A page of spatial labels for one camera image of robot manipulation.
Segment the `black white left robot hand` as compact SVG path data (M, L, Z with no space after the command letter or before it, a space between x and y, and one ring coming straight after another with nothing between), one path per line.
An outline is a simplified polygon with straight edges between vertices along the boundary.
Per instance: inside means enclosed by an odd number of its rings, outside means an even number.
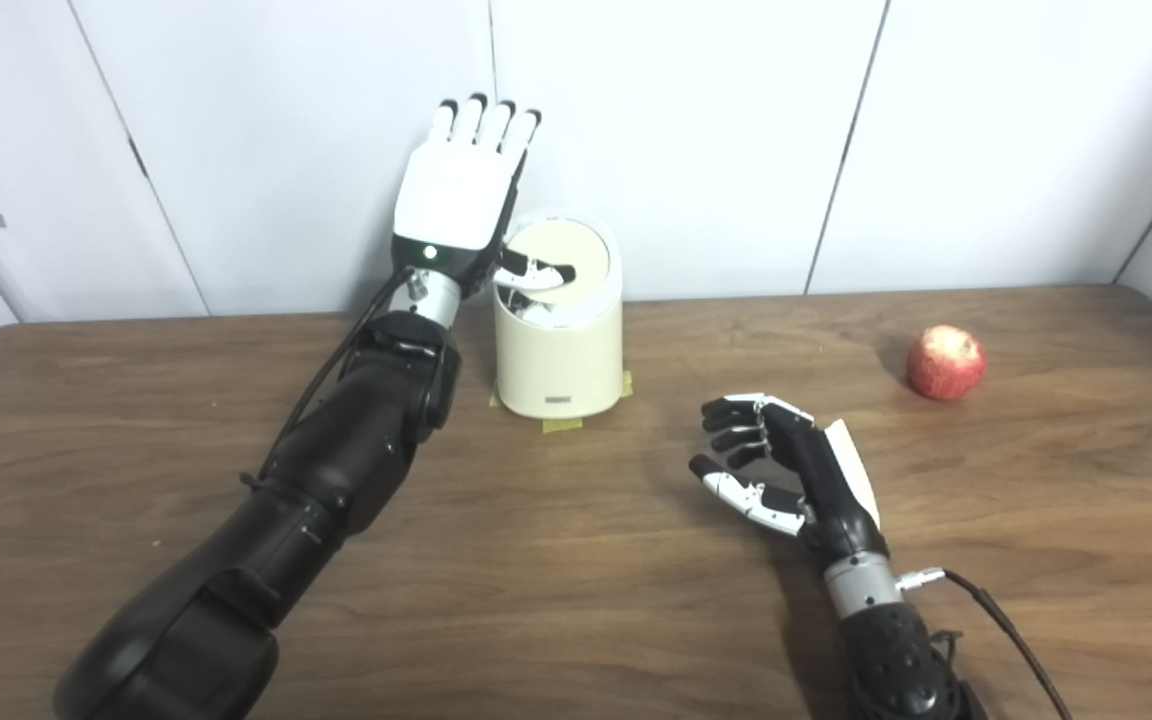
M511 290L556 290L575 281L570 264L509 250L518 183L539 109L485 94L444 100L429 136L408 160L399 184L391 255L397 270L444 275L458 300L486 285Z

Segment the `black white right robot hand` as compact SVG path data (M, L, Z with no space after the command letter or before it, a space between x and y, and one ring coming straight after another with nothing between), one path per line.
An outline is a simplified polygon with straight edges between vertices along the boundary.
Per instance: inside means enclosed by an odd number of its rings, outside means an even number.
M881 525L861 502L858 468L847 469L832 442L840 424L823 429L781 397L745 393L702 406L702 429L723 457L696 455L691 473L746 520L799 539L820 570L863 553L890 559ZM738 475L763 458L791 471L799 492Z

